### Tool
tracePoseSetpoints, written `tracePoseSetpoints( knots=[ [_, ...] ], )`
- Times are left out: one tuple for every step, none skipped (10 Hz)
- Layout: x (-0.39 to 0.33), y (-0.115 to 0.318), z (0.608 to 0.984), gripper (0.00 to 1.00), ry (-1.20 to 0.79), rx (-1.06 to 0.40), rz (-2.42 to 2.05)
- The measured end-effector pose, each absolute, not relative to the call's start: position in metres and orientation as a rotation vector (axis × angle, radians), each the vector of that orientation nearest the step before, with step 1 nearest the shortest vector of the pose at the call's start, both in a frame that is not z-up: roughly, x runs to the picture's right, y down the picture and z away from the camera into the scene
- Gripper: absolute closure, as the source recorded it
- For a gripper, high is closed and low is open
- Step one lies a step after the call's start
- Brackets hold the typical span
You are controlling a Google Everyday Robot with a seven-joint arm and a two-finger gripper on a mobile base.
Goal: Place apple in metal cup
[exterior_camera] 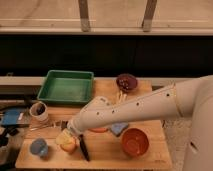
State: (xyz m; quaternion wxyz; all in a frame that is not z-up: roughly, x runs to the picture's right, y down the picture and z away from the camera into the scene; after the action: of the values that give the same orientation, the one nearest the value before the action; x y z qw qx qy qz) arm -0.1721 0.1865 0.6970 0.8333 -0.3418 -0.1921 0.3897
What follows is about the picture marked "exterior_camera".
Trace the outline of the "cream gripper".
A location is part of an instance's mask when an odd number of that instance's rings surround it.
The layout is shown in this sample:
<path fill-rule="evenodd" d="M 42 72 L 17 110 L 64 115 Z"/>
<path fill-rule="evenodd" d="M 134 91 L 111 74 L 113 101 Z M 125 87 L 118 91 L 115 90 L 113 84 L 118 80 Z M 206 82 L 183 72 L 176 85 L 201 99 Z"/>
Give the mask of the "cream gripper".
<path fill-rule="evenodd" d="M 68 129 L 64 129 L 57 137 L 56 137 L 56 143 L 58 145 L 62 144 L 75 144 L 76 143 L 76 138 L 70 134 Z M 80 149 L 82 151 L 82 154 L 86 161 L 90 161 L 90 157 L 87 151 L 87 147 L 84 141 L 84 136 L 80 135 L 79 136 L 79 143 L 80 143 Z"/>

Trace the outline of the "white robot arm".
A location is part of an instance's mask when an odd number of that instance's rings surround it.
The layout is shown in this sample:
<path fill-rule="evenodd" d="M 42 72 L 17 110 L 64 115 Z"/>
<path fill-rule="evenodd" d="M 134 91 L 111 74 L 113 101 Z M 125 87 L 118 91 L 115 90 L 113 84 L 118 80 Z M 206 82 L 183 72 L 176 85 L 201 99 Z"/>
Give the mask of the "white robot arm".
<path fill-rule="evenodd" d="M 182 171 L 213 171 L 213 75 L 173 83 L 120 104 L 92 107 L 98 100 L 68 121 L 71 136 L 113 123 L 192 117 Z"/>

